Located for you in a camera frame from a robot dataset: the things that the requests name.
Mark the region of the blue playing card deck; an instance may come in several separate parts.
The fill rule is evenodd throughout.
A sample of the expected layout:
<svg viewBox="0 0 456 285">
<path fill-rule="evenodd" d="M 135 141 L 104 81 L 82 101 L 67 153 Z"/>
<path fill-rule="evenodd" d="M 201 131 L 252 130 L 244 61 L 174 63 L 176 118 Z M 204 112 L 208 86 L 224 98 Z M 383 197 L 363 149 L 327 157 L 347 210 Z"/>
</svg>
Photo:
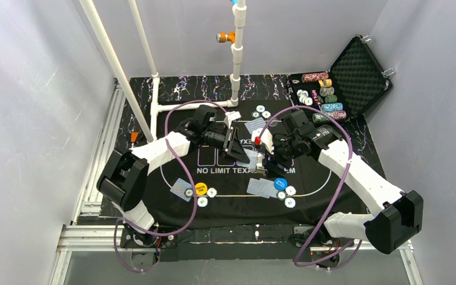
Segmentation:
<svg viewBox="0 0 456 285">
<path fill-rule="evenodd" d="M 257 157 L 256 157 L 255 173 L 266 174 L 267 168 L 266 168 L 265 164 L 266 164 L 266 154 L 258 153 Z"/>
</svg>

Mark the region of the blue small blind button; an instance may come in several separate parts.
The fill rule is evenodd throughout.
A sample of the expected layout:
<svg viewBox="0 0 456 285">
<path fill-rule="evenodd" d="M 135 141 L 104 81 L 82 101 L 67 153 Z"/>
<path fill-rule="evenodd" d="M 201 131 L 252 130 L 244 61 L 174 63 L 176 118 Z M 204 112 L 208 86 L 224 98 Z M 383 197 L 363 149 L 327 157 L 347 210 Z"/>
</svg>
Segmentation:
<svg viewBox="0 0 456 285">
<path fill-rule="evenodd" d="M 276 178 L 274 180 L 274 187 L 278 191 L 284 191 L 288 187 L 288 182 L 285 178 Z"/>
</svg>

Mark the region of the blue-backed playing card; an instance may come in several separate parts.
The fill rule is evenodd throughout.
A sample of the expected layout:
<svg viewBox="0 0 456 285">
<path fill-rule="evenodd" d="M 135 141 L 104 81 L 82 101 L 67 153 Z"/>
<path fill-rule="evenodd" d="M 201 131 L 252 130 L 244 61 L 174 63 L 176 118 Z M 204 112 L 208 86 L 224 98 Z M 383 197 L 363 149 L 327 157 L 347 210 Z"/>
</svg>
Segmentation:
<svg viewBox="0 0 456 285">
<path fill-rule="evenodd" d="M 274 186 L 273 180 L 260 179 L 262 186 L 261 194 L 265 198 L 277 198 L 279 190 Z"/>
<path fill-rule="evenodd" d="M 263 128 L 267 122 L 263 118 L 256 118 L 251 121 L 245 122 L 244 126 L 248 130 L 249 134 L 252 134 L 255 130 Z"/>
<path fill-rule="evenodd" d="M 190 202 L 192 197 L 187 198 L 184 194 L 185 190 L 188 188 L 192 189 L 192 185 L 189 182 L 187 182 L 181 178 L 178 178 L 176 180 L 176 182 L 173 184 L 173 186 L 171 187 L 170 192 L 172 194 L 176 195 L 177 197 L 181 198 L 182 200 L 184 200 L 186 202 Z"/>
<path fill-rule="evenodd" d="M 267 184 L 259 179 L 250 178 L 249 183 L 246 189 L 247 194 L 269 198 L 269 194 L 267 192 Z"/>
<path fill-rule="evenodd" d="M 248 163 L 238 161 L 237 165 L 241 167 L 248 168 L 250 171 L 255 171 L 257 169 L 258 163 L 258 152 L 251 149 L 244 149 L 247 158 L 249 159 Z"/>
</svg>

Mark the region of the white blue poker chip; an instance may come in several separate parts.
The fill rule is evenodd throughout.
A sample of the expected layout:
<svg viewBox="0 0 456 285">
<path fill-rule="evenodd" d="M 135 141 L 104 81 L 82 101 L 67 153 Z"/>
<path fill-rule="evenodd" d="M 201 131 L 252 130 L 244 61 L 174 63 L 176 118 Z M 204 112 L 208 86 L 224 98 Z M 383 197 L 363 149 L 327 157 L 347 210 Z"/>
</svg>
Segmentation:
<svg viewBox="0 0 456 285">
<path fill-rule="evenodd" d="M 289 196 L 294 196 L 294 195 L 296 195 L 296 193 L 297 193 L 297 190 L 295 189 L 295 187 L 293 187 L 293 186 L 288 186 L 288 187 L 286 188 L 286 194 L 287 194 L 288 197 L 289 197 Z"/>
<path fill-rule="evenodd" d="M 207 197 L 214 198 L 217 195 L 217 190 L 215 188 L 209 188 L 206 194 Z"/>
<path fill-rule="evenodd" d="M 271 113 L 269 111 L 263 111 L 261 113 L 261 116 L 264 118 L 264 119 L 269 119 L 271 117 Z"/>
</svg>

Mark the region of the white light-blue ten chip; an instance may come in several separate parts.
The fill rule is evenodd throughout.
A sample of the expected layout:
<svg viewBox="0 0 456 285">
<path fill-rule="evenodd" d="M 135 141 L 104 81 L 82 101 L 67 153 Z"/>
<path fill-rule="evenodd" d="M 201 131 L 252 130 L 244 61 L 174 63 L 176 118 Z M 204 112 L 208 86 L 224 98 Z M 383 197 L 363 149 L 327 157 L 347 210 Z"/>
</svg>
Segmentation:
<svg viewBox="0 0 456 285">
<path fill-rule="evenodd" d="M 285 200 L 284 200 L 284 205 L 287 207 L 287 208 L 295 208 L 296 206 L 296 200 L 292 197 L 287 197 Z"/>
</svg>

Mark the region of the yellow big blind button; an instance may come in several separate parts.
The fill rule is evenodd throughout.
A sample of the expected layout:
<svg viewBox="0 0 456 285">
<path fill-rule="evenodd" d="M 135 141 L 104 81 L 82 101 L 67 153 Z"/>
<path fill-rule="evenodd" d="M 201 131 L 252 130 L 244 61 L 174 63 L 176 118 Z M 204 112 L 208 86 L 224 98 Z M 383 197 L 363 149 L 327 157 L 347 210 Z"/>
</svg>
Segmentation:
<svg viewBox="0 0 456 285">
<path fill-rule="evenodd" d="M 198 196 L 206 195 L 208 191 L 207 184 L 204 182 L 199 182 L 195 185 L 195 192 Z"/>
</svg>

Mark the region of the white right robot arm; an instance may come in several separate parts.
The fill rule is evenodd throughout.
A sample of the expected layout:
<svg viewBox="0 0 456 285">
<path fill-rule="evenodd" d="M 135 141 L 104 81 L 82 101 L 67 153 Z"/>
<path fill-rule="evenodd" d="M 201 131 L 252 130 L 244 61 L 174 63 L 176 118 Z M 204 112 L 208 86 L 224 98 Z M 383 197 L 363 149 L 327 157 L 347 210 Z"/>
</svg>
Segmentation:
<svg viewBox="0 0 456 285">
<path fill-rule="evenodd" d="M 264 148 L 267 173 L 284 175 L 291 160 L 308 156 L 340 178 L 334 196 L 313 228 L 326 238 L 368 241 L 383 254 L 390 254 L 422 229 L 423 198 L 415 190 L 405 192 L 388 182 L 354 153 L 352 142 L 340 124 L 331 120 L 315 126 L 302 110 L 288 108 L 282 118 L 285 134 L 273 135 L 264 125 L 252 132 L 255 147 Z M 343 185 L 367 206 L 366 214 L 332 213 Z"/>
</svg>

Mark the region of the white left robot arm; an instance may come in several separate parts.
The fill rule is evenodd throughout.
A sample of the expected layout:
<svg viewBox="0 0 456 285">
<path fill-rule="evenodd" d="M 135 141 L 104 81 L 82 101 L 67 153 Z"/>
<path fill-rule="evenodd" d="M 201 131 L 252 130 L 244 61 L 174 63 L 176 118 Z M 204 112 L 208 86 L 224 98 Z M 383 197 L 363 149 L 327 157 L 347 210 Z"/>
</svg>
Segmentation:
<svg viewBox="0 0 456 285">
<path fill-rule="evenodd" d="M 172 131 L 166 129 L 164 137 L 131 150 L 113 150 L 100 175 L 96 189 L 122 214 L 122 220 L 138 233 L 159 236 L 150 229 L 155 220 L 144 204 L 147 178 L 168 162 L 177 160 L 185 171 L 189 184 L 194 181 L 182 157 L 201 145 L 221 150 L 231 160 L 249 163 L 249 157 L 238 139 L 235 123 L 238 111 L 225 111 L 218 122 L 219 104 L 198 100 L 191 118 L 184 119 Z"/>
</svg>

